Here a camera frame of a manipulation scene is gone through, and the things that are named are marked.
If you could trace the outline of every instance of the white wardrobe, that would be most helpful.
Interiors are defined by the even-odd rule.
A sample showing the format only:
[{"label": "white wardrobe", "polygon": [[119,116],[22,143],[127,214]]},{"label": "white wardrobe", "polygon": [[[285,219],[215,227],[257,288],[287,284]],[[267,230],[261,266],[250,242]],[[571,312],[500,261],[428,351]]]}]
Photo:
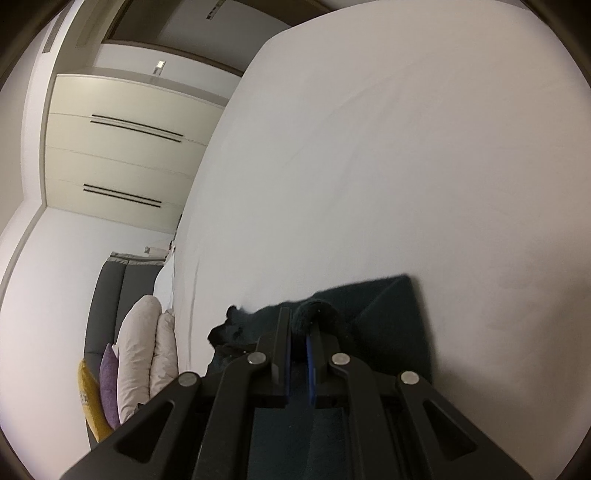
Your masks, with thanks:
[{"label": "white wardrobe", "polygon": [[176,230],[226,100],[154,80],[57,76],[46,133],[49,206]]}]

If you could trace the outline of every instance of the dark green cloth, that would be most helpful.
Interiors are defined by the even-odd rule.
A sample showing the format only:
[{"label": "dark green cloth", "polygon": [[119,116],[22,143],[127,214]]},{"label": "dark green cloth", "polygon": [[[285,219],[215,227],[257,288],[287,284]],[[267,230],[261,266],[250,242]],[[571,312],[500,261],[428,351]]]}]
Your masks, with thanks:
[{"label": "dark green cloth", "polygon": [[339,339],[341,351],[364,360],[374,371],[397,375],[411,369],[430,381],[429,345],[413,287],[400,275],[321,291],[255,313],[230,307],[226,322],[209,334],[216,352],[207,373],[222,371],[253,351],[261,335],[276,330],[284,306],[292,311],[294,341],[290,402],[285,409],[256,409],[248,480],[342,480],[343,411],[310,407],[304,335],[310,323],[317,322]]},{"label": "dark green cloth", "polygon": [[410,278],[406,275],[345,285],[315,293],[307,300],[284,302],[248,313],[232,306],[226,322],[207,337],[216,349],[207,372],[219,372],[243,346],[274,332],[280,308],[292,311],[294,336],[318,322],[332,333],[341,350],[364,360],[373,370],[397,375],[413,370],[431,381],[431,359],[425,328]]}]

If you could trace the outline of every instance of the bed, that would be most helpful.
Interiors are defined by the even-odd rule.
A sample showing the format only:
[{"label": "bed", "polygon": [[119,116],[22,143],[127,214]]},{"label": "bed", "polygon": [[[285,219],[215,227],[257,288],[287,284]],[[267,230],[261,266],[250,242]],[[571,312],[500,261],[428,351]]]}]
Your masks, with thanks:
[{"label": "bed", "polygon": [[407,273],[435,386],[557,478],[591,424],[590,131],[584,75],[513,5],[384,0],[277,35],[178,229],[180,372],[230,305]]}]

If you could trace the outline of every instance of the white wall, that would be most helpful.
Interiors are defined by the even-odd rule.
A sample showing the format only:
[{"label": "white wall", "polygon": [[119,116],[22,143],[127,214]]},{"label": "white wall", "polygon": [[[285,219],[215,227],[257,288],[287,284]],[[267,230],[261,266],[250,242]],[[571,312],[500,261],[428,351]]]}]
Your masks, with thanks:
[{"label": "white wall", "polygon": [[47,92],[53,78],[57,52],[82,3],[83,0],[74,0],[51,51],[41,52],[55,18],[39,33],[40,43],[36,41],[30,47],[31,55],[36,51],[36,58],[28,79],[27,96],[22,112],[22,128],[19,131],[20,170],[24,200],[0,234],[0,303],[18,254],[45,208],[41,169],[41,145],[44,138],[43,113]]},{"label": "white wall", "polygon": [[22,115],[43,34],[25,50],[0,91],[0,232],[24,200],[21,181]]},{"label": "white wall", "polygon": [[170,238],[48,208],[25,244],[0,310],[0,421],[36,480],[59,478],[89,450],[76,370],[103,263]]},{"label": "white wall", "polygon": [[125,0],[85,0],[66,32],[55,73],[92,66],[101,42]]},{"label": "white wall", "polygon": [[224,98],[229,99],[240,82],[239,76],[211,65],[171,53],[127,45],[101,45],[94,66],[151,75],[159,60],[166,61],[160,78],[196,87]]}]

